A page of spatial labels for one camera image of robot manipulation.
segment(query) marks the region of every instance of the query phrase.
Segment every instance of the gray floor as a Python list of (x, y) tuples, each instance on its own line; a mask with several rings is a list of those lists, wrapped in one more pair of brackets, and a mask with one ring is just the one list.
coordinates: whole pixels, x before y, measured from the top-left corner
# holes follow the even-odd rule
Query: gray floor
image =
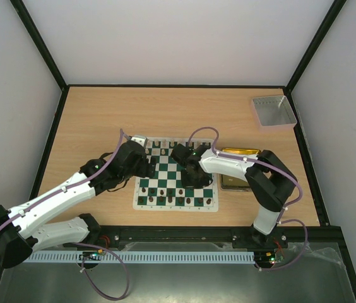
[[(123, 302), (355, 302), (345, 269), (332, 257), (306, 254), (290, 269), (271, 273), (253, 265), (129, 264), (131, 290)], [(79, 270), (77, 264), (37, 263), (6, 270), (0, 302), (108, 302)], [(100, 264), (90, 275), (105, 293), (123, 293), (120, 265)]]

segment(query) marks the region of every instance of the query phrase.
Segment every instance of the wall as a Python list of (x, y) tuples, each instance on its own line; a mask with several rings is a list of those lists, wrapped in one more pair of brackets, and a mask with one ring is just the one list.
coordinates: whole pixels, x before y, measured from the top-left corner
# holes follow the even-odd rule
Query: wall
[(25, 0), (67, 83), (286, 85), (333, 0)]
[(60, 89), (9, 1), (0, 1), (0, 204), (30, 194)]
[(356, 1), (347, 1), (294, 91), (331, 223), (356, 271)]

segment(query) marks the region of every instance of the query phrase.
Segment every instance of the green and white chessboard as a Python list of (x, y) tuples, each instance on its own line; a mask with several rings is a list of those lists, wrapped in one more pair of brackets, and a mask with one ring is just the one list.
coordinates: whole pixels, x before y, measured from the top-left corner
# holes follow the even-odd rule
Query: green and white chessboard
[[(211, 139), (194, 139), (191, 148), (200, 144), (211, 145)], [(181, 170), (171, 157), (173, 147), (185, 145), (187, 139), (148, 138), (147, 157), (157, 161), (155, 176), (152, 179), (136, 177), (133, 208), (135, 210), (164, 211), (210, 211), (218, 210), (217, 175), (211, 174), (213, 182), (203, 189), (184, 189), (181, 183)]]

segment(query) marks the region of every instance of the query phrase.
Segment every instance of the black frame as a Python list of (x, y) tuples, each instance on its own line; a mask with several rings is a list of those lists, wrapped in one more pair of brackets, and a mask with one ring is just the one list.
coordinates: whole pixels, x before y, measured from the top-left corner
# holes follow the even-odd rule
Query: black frame
[[(53, 60), (48, 48), (42, 37), (39, 34), (37, 27), (35, 26), (27, 8), (25, 7), (22, 0), (10, 0), (15, 11), (18, 13), (21, 21), (23, 22), (26, 30), (30, 34), (33, 42), (35, 43), (37, 49), (41, 53), (47, 67), (51, 71), (54, 79), (62, 90), (62, 94), (59, 100), (59, 105), (57, 106), (57, 111), (50, 129), (49, 137), (46, 142), (46, 146), (40, 161), (39, 169), (35, 182), (33, 183), (32, 192), (30, 199), (35, 198), (38, 195), (40, 185), (44, 176), (45, 168), (49, 160), (50, 151), (53, 146), (54, 139), (56, 137), (57, 128), (59, 126), (64, 104), (66, 103), (69, 88), (72, 86), (107, 86), (107, 87), (157, 87), (157, 88), (281, 88), (284, 94), (287, 96), (290, 105), (296, 115), (297, 121), (299, 122), (299, 117), (297, 116), (297, 111), (292, 98), (292, 91), (295, 88), (297, 82), (300, 80), (303, 72), (310, 63), (314, 54), (316, 53), (319, 45), (325, 38), (328, 30), (335, 21), (339, 12), (341, 11), (343, 5), (347, 0), (334, 0), (329, 11), (327, 12), (323, 22), (318, 28), (314, 38), (312, 39), (310, 45), (308, 46), (305, 54), (303, 55), (299, 65), (297, 66), (294, 74), (292, 75), (287, 86), (281, 85), (68, 85), (66, 84), (61, 72), (57, 68), (56, 63)], [(309, 150), (306, 144), (306, 139), (304, 137), (300, 123), (296, 124), (294, 127), (294, 133), (299, 146), (300, 155), (306, 170), (307, 180), (309, 181), (310, 190), (314, 200), (314, 206), (316, 207), (317, 216), (319, 219), (320, 227), (308, 227), (309, 232), (309, 242), (336, 242), (340, 248), (341, 256), (343, 262), (347, 267), (347, 273), (352, 285), (353, 292), (356, 298), (356, 274), (353, 268), (350, 255), (343, 238), (343, 234), (340, 227), (330, 226), (328, 214), (324, 205), (323, 197), (318, 186), (316, 175), (314, 172), (314, 167), (312, 166)], [(131, 241), (164, 241), (168, 238), (168, 241), (181, 241), (186, 242), (199, 242), (200, 238), (211, 239), (212, 242), (232, 242), (234, 246), (240, 247), (241, 241), (238, 239), (234, 240), (233, 235), (246, 233), (249, 227), (137, 227), (137, 226), (103, 226), (104, 231), (110, 235), (112, 244), (114, 246), (119, 246), (123, 242)], [(304, 241), (304, 230), (301, 227), (281, 227), (280, 229), (286, 233), (288, 242), (303, 242)], [(3, 274), (3, 269), (0, 267), (0, 279)]]

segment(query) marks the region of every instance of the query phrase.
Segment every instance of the wooden table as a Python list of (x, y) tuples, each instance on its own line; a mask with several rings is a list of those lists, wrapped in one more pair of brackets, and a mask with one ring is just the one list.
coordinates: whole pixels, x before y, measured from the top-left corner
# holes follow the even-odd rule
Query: wooden table
[[(291, 206), (283, 219), (298, 218), (318, 226), (306, 173), (292, 130), (260, 133), (252, 119), (253, 97), (283, 95), (281, 89), (254, 88), (116, 88), (71, 87), (50, 153), (40, 194), (78, 171), (87, 160), (111, 152), (119, 128), (130, 135), (187, 138), (201, 126), (220, 132), (217, 148), (272, 150), (296, 175), (304, 197)], [(199, 138), (214, 138), (202, 131)], [(82, 202), (59, 215), (55, 221), (91, 213), (101, 225), (158, 226), (248, 226), (258, 212), (252, 193), (219, 189), (215, 213), (189, 211), (141, 211), (133, 209), (134, 182), (116, 193)], [(294, 191), (291, 198), (298, 195)]]

